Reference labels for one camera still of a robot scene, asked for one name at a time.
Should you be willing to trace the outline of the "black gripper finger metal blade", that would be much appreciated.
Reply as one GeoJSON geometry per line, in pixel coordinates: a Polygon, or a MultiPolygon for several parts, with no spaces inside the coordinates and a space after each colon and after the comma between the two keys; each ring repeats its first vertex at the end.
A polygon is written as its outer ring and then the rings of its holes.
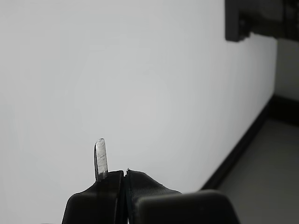
{"type": "Polygon", "coordinates": [[[124,172],[108,171],[103,138],[94,146],[94,167],[95,183],[68,199],[63,224],[124,223],[124,172]]]}

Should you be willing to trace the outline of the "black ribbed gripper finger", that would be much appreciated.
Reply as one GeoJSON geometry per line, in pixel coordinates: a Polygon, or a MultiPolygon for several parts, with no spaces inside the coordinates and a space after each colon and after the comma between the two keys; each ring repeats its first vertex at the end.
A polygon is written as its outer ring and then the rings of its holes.
{"type": "Polygon", "coordinates": [[[136,223],[136,205],[144,197],[181,194],[160,184],[144,172],[128,169],[124,177],[125,195],[128,209],[128,221],[136,223]]]}

